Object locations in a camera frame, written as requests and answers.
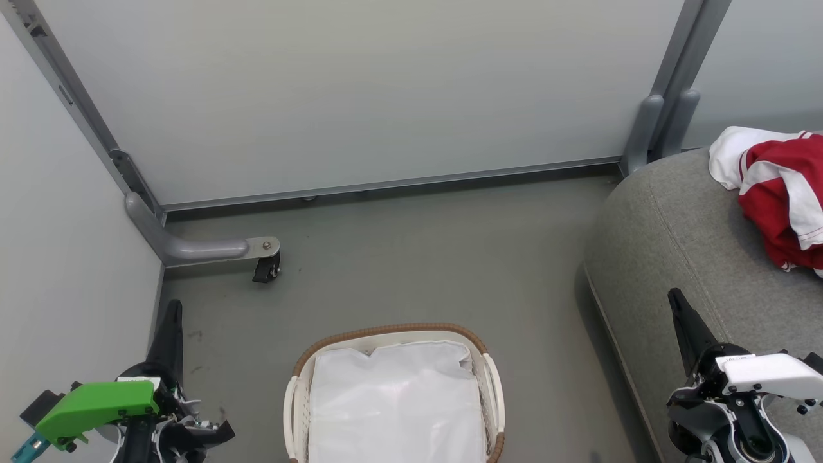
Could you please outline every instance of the gray upholstery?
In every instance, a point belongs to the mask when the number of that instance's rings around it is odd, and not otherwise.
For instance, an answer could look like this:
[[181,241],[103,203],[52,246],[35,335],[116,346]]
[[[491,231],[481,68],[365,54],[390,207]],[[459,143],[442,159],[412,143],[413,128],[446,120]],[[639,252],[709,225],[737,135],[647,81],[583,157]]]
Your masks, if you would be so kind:
[[[589,282],[655,445],[665,462],[684,456],[669,442],[666,401],[683,385],[667,292],[680,288],[721,341],[754,353],[823,353],[823,280],[786,273],[765,254],[737,192],[709,175],[694,150],[654,162],[607,200],[586,249]],[[823,409],[808,416],[788,400],[771,416],[823,461]]]

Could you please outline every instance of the teal part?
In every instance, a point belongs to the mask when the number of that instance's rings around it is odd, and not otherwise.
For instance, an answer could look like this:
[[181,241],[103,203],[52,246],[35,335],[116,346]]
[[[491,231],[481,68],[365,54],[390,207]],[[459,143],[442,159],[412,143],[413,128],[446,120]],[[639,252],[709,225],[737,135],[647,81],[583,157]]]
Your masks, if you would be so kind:
[[12,455],[12,463],[31,463],[43,455],[43,452],[51,446],[49,440],[40,433],[34,433],[26,440],[26,443]]

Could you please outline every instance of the white wall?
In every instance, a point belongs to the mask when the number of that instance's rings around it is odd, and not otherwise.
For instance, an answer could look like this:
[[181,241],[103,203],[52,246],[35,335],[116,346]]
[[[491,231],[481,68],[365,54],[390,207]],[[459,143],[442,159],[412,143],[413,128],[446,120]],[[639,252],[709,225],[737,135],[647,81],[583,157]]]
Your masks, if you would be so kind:
[[618,157],[682,7],[37,4],[164,205]]
[[[0,9],[9,13],[8,3]],[[123,194],[0,18],[0,458],[40,392],[111,381],[145,358],[160,261]],[[110,445],[42,461],[109,461]]]
[[823,2],[735,0],[695,79],[683,147],[710,145],[730,125],[823,129]]

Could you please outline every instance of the caster wheel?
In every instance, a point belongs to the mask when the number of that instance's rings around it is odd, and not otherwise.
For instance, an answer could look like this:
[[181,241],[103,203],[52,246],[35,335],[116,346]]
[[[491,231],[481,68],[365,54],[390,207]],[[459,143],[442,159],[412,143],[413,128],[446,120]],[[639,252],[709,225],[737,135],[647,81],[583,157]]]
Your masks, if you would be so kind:
[[252,281],[255,283],[269,283],[274,278],[277,278],[277,275],[279,274],[280,253],[278,252],[272,257],[263,257],[258,260],[258,265],[257,268],[254,269],[254,278],[252,278]]

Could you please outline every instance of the red and white clothing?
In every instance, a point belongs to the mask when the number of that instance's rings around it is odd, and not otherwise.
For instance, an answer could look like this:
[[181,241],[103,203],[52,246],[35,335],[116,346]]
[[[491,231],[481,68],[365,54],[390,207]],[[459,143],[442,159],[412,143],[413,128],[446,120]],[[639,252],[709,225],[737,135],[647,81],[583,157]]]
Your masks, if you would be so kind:
[[776,265],[823,277],[823,136],[729,127],[709,148],[709,172],[740,189],[743,214]]

